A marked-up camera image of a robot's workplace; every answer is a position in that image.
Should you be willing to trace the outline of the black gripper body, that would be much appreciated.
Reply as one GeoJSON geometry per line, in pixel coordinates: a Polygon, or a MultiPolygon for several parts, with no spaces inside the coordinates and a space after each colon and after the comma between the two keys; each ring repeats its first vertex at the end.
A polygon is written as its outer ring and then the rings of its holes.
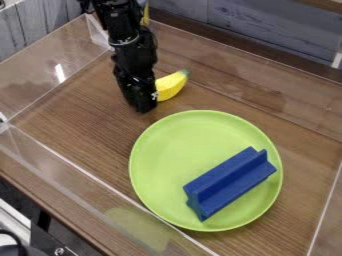
{"type": "Polygon", "coordinates": [[[157,39],[154,36],[141,36],[134,41],[109,40],[115,49],[113,60],[115,69],[121,69],[133,78],[134,84],[156,85],[154,65],[158,61],[157,39]]]}

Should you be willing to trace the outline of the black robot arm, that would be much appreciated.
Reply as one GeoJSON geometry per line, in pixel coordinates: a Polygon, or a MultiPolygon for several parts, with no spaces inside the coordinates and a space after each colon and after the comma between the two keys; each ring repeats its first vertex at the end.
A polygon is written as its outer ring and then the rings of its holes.
{"type": "Polygon", "coordinates": [[[158,105],[154,66],[158,62],[157,38],[142,24],[138,0],[78,0],[86,12],[94,7],[109,44],[115,53],[114,76],[129,104],[146,113],[158,105]]]}

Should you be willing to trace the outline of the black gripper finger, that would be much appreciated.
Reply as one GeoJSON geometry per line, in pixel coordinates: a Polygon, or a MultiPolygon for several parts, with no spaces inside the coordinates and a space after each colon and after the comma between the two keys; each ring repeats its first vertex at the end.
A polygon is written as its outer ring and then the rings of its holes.
{"type": "Polygon", "coordinates": [[[138,105],[137,101],[137,91],[136,91],[136,84],[133,78],[129,74],[125,73],[124,70],[115,69],[114,75],[117,78],[117,82],[124,93],[124,96],[132,106],[138,105]]]}
{"type": "Polygon", "coordinates": [[[158,105],[158,92],[152,83],[134,86],[136,108],[141,113],[150,112],[158,105]]]}

